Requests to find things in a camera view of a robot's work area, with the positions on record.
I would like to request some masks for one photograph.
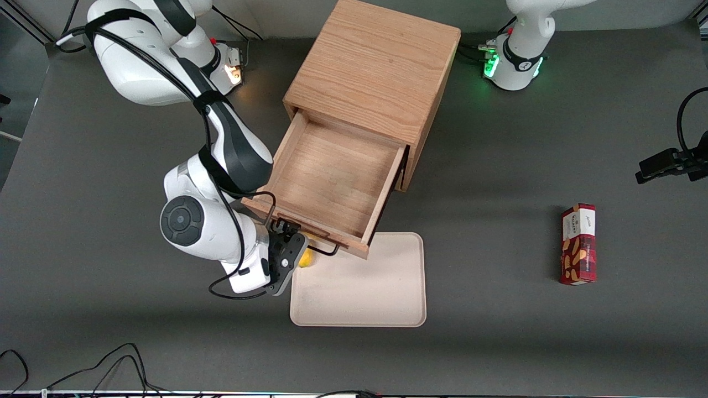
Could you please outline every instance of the orange light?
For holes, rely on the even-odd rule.
[[[241,83],[241,67],[230,67],[229,65],[224,65],[224,70],[226,75],[229,77],[231,84],[237,86]]]

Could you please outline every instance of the gray table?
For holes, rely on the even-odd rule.
[[[271,151],[311,43],[255,42],[232,96]],[[37,388],[134,341],[152,381],[180,390],[706,396],[708,181],[634,181],[677,145],[678,104],[708,81],[695,24],[560,33],[549,52],[519,93],[452,68],[411,190],[379,229],[425,240],[417,329],[300,328],[288,295],[210,296],[218,264],[158,228],[163,175],[199,149],[200,118],[130,103],[88,54],[52,54],[0,195],[0,348],[26,355]],[[707,104],[687,112],[693,144]],[[599,281],[567,287],[559,212],[579,201],[598,206]],[[136,386],[127,370],[108,385]]]

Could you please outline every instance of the wood grain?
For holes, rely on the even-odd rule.
[[[404,150],[403,144],[299,110],[263,189],[278,199],[276,216],[365,256]],[[261,214],[270,207],[261,197],[242,203]]]
[[[289,113],[316,111],[411,146],[405,189],[459,37],[452,26],[340,0],[283,101]]]

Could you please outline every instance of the red snack box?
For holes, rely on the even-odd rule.
[[[561,283],[595,282],[595,206],[579,203],[563,213]]]

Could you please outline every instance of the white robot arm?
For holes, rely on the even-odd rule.
[[[213,42],[196,17],[212,8],[212,0],[130,0],[159,30],[162,40],[178,57],[197,65],[222,94],[241,83],[241,55],[238,49]],[[118,6],[109,3],[105,7]]]
[[[186,0],[169,2],[193,12]],[[97,0],[88,11],[86,33],[109,81],[125,98],[144,105],[192,101],[217,133],[213,144],[205,145],[165,175],[168,202],[160,217],[162,234],[186,253],[218,260],[235,293],[265,288],[266,293],[279,295],[308,239],[297,232],[297,225],[268,229],[227,204],[264,186],[273,158],[204,71],[172,53],[165,37],[176,36],[166,28],[159,29],[156,11],[143,12],[147,9],[137,3],[147,6],[167,1]],[[147,56],[139,57],[136,52]],[[155,62],[167,72],[158,72]]]
[[[596,0],[506,0],[517,22],[511,35],[501,33],[481,46],[493,54],[484,76],[509,91],[526,88],[539,71],[542,54],[556,32],[551,16],[557,10],[576,8]]]

